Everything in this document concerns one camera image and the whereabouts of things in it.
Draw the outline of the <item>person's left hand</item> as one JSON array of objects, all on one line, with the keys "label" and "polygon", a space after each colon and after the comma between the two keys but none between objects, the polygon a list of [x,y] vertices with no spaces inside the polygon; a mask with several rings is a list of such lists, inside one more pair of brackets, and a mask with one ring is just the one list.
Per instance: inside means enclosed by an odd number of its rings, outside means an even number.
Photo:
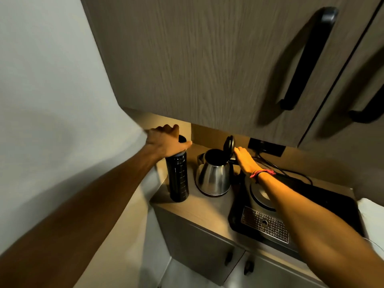
[{"label": "person's left hand", "polygon": [[178,124],[173,127],[168,124],[158,126],[155,129],[146,130],[146,133],[146,145],[154,148],[157,157],[164,159],[174,155],[174,146],[176,142],[179,142],[180,135]]}]

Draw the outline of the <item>person's right hand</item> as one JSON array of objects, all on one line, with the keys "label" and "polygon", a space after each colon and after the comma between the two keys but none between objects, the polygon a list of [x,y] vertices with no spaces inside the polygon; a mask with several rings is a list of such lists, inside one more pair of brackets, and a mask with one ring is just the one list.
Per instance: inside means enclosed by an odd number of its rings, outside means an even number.
[{"label": "person's right hand", "polygon": [[248,160],[238,160],[238,164],[239,164],[240,168],[242,169],[242,171],[245,174],[247,174],[248,176],[250,176],[253,171],[255,171],[257,169],[262,169],[262,167],[260,167],[255,162],[255,160],[252,158],[251,154],[250,154],[250,159],[248,159]]}]

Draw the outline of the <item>black water bottle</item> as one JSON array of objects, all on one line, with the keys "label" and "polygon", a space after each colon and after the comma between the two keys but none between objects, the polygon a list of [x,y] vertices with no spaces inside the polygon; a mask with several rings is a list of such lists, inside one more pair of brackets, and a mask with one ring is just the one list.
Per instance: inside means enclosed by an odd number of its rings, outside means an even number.
[{"label": "black water bottle", "polygon": [[174,202],[183,202],[189,196],[186,150],[166,158],[169,193]]}]

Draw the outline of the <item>stainless steel electric kettle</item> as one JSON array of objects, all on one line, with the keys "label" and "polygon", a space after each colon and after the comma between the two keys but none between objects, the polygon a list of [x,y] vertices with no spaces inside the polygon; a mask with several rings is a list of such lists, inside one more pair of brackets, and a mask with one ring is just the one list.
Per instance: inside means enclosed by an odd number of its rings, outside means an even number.
[{"label": "stainless steel electric kettle", "polygon": [[195,184],[204,195],[221,197],[228,192],[233,165],[239,165],[234,154],[235,138],[227,137],[223,149],[209,149],[198,156]]}]

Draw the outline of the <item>person's right forearm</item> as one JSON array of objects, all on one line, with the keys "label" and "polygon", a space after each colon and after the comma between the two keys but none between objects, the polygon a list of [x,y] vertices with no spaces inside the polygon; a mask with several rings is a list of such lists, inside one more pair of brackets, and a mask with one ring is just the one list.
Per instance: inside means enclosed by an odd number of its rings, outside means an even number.
[{"label": "person's right forearm", "polygon": [[329,288],[384,288],[384,260],[341,218],[272,175],[258,183],[275,205],[299,254]]}]

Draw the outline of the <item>person's left forearm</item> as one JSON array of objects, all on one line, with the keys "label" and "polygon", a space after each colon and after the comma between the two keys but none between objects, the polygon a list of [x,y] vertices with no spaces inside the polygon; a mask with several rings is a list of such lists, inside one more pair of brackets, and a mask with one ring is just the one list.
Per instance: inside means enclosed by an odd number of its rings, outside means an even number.
[{"label": "person's left forearm", "polygon": [[17,240],[0,256],[0,288],[73,288],[165,153],[146,144]]}]

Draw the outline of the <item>red thread wristband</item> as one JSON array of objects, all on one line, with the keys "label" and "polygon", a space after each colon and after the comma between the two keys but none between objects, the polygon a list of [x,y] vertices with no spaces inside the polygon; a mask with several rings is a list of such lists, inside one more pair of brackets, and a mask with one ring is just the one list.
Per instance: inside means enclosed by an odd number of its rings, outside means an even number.
[{"label": "red thread wristband", "polygon": [[252,174],[250,175],[250,179],[253,179],[253,180],[255,180],[255,182],[257,182],[258,176],[262,173],[267,173],[269,175],[275,175],[276,174],[276,172],[274,170],[271,170],[271,169],[257,169],[257,170],[252,172]]}]

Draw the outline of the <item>round kettle base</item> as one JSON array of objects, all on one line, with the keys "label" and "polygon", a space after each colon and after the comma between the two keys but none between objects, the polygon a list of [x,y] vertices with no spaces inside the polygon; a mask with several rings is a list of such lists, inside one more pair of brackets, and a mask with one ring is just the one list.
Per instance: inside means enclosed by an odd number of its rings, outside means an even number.
[{"label": "round kettle base", "polygon": [[251,206],[261,212],[276,213],[276,208],[269,199],[263,187],[253,179],[247,179],[247,193],[250,197]]}]

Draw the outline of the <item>perforated metal drip grate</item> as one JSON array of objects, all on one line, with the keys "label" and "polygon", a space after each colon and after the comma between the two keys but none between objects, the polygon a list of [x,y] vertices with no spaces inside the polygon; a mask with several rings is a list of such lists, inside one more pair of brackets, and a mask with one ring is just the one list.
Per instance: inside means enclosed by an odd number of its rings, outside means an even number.
[{"label": "perforated metal drip grate", "polygon": [[250,207],[244,207],[241,223],[279,242],[290,243],[289,232],[284,223],[277,218],[256,211]]}]

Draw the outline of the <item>grey base cabinet door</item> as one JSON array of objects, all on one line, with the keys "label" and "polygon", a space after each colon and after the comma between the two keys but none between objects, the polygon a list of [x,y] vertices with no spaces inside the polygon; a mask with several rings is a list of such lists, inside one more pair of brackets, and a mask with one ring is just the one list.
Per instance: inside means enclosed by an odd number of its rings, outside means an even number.
[{"label": "grey base cabinet door", "polygon": [[[249,276],[243,274],[245,261],[255,262]],[[245,252],[223,284],[224,288],[328,288],[316,280],[309,280],[259,256]]]},{"label": "grey base cabinet door", "polygon": [[[213,283],[223,285],[245,250],[174,213],[160,207],[154,207],[154,211],[170,256]],[[233,251],[233,259],[225,266],[229,251]]]}]

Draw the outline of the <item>black kettle tray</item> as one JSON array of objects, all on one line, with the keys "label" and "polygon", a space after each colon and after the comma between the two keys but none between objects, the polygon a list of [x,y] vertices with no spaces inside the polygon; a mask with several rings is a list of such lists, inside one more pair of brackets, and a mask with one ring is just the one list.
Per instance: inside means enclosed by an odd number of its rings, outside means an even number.
[{"label": "black kettle tray", "polygon": [[[311,184],[306,184],[300,179],[287,177],[282,174],[275,174],[273,177],[279,180],[287,187],[289,187],[290,189],[294,190],[296,193],[306,197],[315,204],[324,207],[325,209],[340,217],[362,237],[366,236],[366,231],[362,224],[361,215],[358,211],[358,205],[353,198],[326,189],[322,189]],[[244,236],[264,243],[288,256],[294,257],[295,259],[301,261],[302,259],[298,253],[297,246],[295,245],[291,236],[290,243],[286,244],[283,242],[279,242],[278,240],[269,237],[241,223],[244,207],[252,208],[250,197],[247,193],[247,179],[249,179],[249,177],[241,174],[240,189],[237,195],[235,196],[233,205],[228,216],[228,222],[230,227],[232,228],[232,230]],[[283,221],[278,212],[270,213],[264,211],[261,213],[267,214],[271,217]]]}]

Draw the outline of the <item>white cloth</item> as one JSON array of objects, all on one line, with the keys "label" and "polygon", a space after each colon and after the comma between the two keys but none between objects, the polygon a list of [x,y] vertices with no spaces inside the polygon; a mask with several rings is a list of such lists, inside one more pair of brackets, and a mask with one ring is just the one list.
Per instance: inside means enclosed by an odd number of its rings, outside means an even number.
[{"label": "white cloth", "polygon": [[373,201],[362,198],[358,201],[366,238],[374,251],[384,260],[384,207]]}]

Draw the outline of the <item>black wall socket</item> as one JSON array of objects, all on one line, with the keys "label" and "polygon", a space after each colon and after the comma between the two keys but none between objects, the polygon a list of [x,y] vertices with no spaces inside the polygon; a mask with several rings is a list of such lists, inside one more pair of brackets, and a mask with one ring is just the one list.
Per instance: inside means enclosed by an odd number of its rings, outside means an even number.
[{"label": "black wall socket", "polygon": [[254,150],[257,155],[266,153],[276,157],[281,157],[286,149],[286,146],[250,138],[248,148]]}]

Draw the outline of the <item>wide wooden wall cabinet door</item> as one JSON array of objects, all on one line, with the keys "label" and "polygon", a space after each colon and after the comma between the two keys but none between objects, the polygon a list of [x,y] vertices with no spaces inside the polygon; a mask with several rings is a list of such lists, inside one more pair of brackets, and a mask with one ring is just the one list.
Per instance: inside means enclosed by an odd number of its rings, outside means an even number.
[{"label": "wide wooden wall cabinet door", "polygon": [[[81,0],[121,107],[297,147],[381,0]],[[297,105],[314,14],[339,9]]]}]

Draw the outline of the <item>narrow wooden wall cabinet door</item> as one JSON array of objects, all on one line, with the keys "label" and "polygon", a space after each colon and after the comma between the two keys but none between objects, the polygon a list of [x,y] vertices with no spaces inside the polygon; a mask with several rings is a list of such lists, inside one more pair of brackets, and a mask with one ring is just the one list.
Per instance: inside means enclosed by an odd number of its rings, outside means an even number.
[{"label": "narrow wooden wall cabinet door", "polygon": [[339,161],[358,199],[384,206],[384,114],[370,123],[353,122],[384,84],[384,0],[362,33],[304,138],[303,150]]}]

